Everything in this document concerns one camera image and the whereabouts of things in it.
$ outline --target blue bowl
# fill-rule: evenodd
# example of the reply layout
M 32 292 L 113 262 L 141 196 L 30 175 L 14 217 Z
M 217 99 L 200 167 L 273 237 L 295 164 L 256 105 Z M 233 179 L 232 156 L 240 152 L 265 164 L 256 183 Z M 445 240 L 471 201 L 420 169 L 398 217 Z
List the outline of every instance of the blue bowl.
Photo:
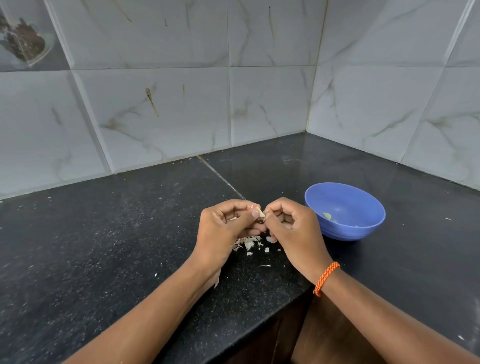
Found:
M 305 191 L 305 205 L 317 214 L 323 235 L 346 242 L 370 235 L 385 220 L 385 209 L 380 201 L 359 188 L 342 183 L 310 186 Z

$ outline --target granite countertop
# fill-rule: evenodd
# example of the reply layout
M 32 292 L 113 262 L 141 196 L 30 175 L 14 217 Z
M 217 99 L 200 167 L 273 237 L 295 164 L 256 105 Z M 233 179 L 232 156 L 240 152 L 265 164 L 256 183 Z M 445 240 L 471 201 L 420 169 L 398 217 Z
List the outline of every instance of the granite countertop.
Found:
M 343 269 L 480 355 L 480 193 L 313 135 L 204 155 L 246 198 L 303 202 L 343 182 L 385 206 L 361 242 L 327 240 Z M 237 193 L 197 158 L 0 204 L 0 363 L 60 363 L 127 313 L 189 256 L 201 210 Z M 156 363 L 206 363 L 311 287 L 279 246 L 232 253 L 220 284 Z M 271 267 L 259 267 L 270 264 Z

